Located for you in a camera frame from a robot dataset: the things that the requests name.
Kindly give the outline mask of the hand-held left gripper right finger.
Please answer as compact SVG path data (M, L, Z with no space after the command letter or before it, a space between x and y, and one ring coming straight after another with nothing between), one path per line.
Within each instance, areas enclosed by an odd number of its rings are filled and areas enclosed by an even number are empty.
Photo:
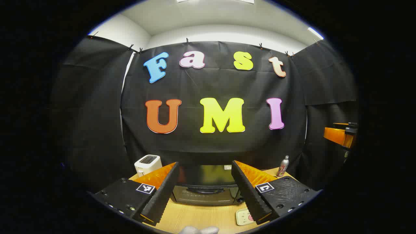
M260 225L282 219L306 206L321 194L291 176L277 178L239 161L231 174L254 221Z

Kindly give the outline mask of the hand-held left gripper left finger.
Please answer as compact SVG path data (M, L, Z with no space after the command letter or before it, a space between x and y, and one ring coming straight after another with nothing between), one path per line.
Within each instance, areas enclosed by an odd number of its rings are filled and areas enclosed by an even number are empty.
M174 162L134 180L118 179L92 197L122 216L155 226L162 219L179 172L179 163Z

